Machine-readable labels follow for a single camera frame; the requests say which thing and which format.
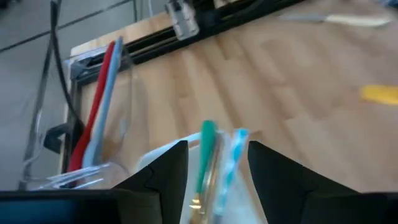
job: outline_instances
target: toothbrush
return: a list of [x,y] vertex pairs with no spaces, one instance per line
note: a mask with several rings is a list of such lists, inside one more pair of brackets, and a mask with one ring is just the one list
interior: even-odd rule
[[239,160],[243,154],[248,137],[249,131],[247,129],[237,129],[234,132],[234,138],[232,139],[231,143],[231,155],[229,156],[229,158],[227,158],[225,170],[221,175],[222,185],[220,186],[220,192],[216,198],[216,207],[214,210],[213,223],[221,223],[221,219],[225,210],[228,191],[231,187],[233,178],[238,168]]
[[213,216],[213,205],[216,197],[216,190],[218,185],[218,179],[220,175],[220,162],[222,156],[222,150],[226,142],[222,141],[222,134],[216,134],[216,143],[213,151],[213,155],[209,158],[208,168],[205,172],[205,178],[203,180],[203,193],[201,201],[200,213],[202,214],[201,220],[203,223],[209,223]]
[[200,166],[197,178],[195,198],[192,199],[190,207],[193,209],[191,221],[198,223],[200,220],[201,205],[203,203],[203,179],[209,166],[209,160],[213,155],[216,144],[216,124],[212,121],[204,121],[201,128],[200,139]]
[[319,15],[319,14],[284,14],[279,19],[302,22],[332,22],[358,27],[380,27],[392,21],[387,16],[357,16],[357,15]]
[[95,96],[93,100],[93,105],[91,106],[90,116],[88,118],[87,127],[85,128],[83,134],[81,135],[75,150],[73,150],[72,158],[70,159],[70,165],[68,168],[69,172],[81,169],[81,163],[83,161],[83,155],[85,153],[86,147],[90,141],[91,131],[94,126],[95,117],[98,112],[98,108],[100,107],[101,99],[104,94],[106,77],[108,75],[109,63],[111,61],[111,56],[114,48],[114,41],[112,41],[108,48],[106,49],[106,53],[104,56],[104,61],[101,66],[101,70],[98,75],[98,84],[95,90]]
[[113,87],[116,81],[116,74],[118,73],[118,69],[120,67],[120,56],[122,48],[123,38],[119,37],[119,39],[115,43],[112,53],[111,65],[109,67],[108,77],[106,79],[101,113],[98,116],[98,127],[95,130],[94,136],[88,144],[85,155],[83,157],[84,168],[98,165],[101,162],[102,141],[105,129],[105,122],[109,111],[109,105],[111,103]]
[[365,100],[386,105],[398,105],[398,86],[366,85],[361,89]]

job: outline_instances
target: plastic container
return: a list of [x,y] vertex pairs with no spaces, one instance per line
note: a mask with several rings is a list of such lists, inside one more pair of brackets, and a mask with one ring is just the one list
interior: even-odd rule
[[[102,47],[71,57],[67,60],[68,65],[71,65],[76,59],[97,55],[105,50],[106,47]],[[86,167],[74,172],[29,179],[27,181],[31,183],[30,190],[65,187],[72,189],[110,189],[133,175],[134,165],[149,148],[146,111],[147,93],[144,84],[134,71],[126,49],[122,51],[121,65],[124,69],[117,74],[104,127],[102,162],[96,166]],[[92,82],[77,87],[76,94],[80,95],[81,105],[80,118],[85,124],[88,122],[96,86],[97,82]],[[97,118],[101,113],[102,106],[99,108]],[[93,137],[97,128],[97,122],[98,120],[95,121],[91,137]],[[43,136],[43,133],[49,127],[41,121],[38,122],[38,126],[40,128],[37,129],[36,136]],[[35,144],[38,145],[35,151],[40,154],[43,149],[42,139],[37,137]]]

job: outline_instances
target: blue toothbrush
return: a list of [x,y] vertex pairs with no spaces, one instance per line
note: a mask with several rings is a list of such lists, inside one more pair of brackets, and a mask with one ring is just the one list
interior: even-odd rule
[[249,130],[247,129],[237,129],[234,132],[234,136],[231,143],[232,151],[231,154],[228,155],[229,158],[227,158],[225,169],[222,172],[221,175],[221,178],[223,178],[223,180],[221,181],[222,185],[220,186],[220,192],[216,198],[216,207],[214,211],[215,223],[220,223],[221,221],[221,217],[224,213],[226,205],[228,191],[233,182],[236,169],[238,168],[239,160],[244,151],[244,147],[246,145],[246,141],[249,137],[249,134],[250,134]]
[[108,77],[106,79],[106,86],[102,102],[101,111],[98,116],[98,125],[95,129],[94,136],[88,143],[85,155],[83,157],[83,168],[95,166],[101,163],[103,135],[108,116],[109,105],[111,104],[111,97],[113,92],[116,75],[120,66],[121,52],[123,49],[123,38],[119,37],[116,41],[112,53],[111,64],[108,70]]

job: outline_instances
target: black cable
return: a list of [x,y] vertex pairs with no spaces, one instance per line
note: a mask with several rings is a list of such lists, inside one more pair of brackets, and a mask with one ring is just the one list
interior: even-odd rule
[[137,15],[137,0],[132,1],[132,6],[134,10],[134,22],[138,22],[138,15]]
[[64,95],[66,101],[67,101],[67,105],[68,105],[69,110],[71,111],[72,115],[74,115],[75,119],[80,124],[83,124],[83,122],[79,118],[76,110],[73,107],[72,99],[70,98],[70,95],[68,93],[67,83],[65,81],[65,76],[63,74],[62,62],[61,62],[61,56],[60,56],[60,49],[59,49],[59,45],[58,45],[58,37],[57,37],[57,34],[55,32],[55,30],[57,28],[57,23],[58,23],[58,4],[55,1],[51,1],[51,30],[50,30],[50,36],[51,36],[51,43],[52,43],[53,48],[54,48],[55,64],[57,66],[58,75],[60,77],[61,86],[62,86],[62,92],[63,92],[63,95]]

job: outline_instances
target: black frame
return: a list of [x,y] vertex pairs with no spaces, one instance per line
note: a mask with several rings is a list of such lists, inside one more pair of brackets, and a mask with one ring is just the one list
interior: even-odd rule
[[[225,6],[216,9],[213,0],[192,0],[190,4],[195,9],[195,17],[200,27],[199,34],[185,40],[177,40],[173,28],[168,27],[127,43],[125,47],[133,64],[139,65],[302,1],[304,0],[240,0],[227,2]],[[73,69],[74,64],[71,64],[70,95],[77,113],[80,113],[81,89],[97,80],[103,57],[104,54],[99,54],[84,59],[84,63],[88,67],[86,70]],[[77,123],[70,111],[68,111],[67,122],[60,126],[62,126],[62,131],[58,126],[47,131],[45,147],[60,153],[58,137],[65,134],[64,151],[61,158],[62,173],[64,173],[68,169],[68,161],[82,134],[83,127]]]

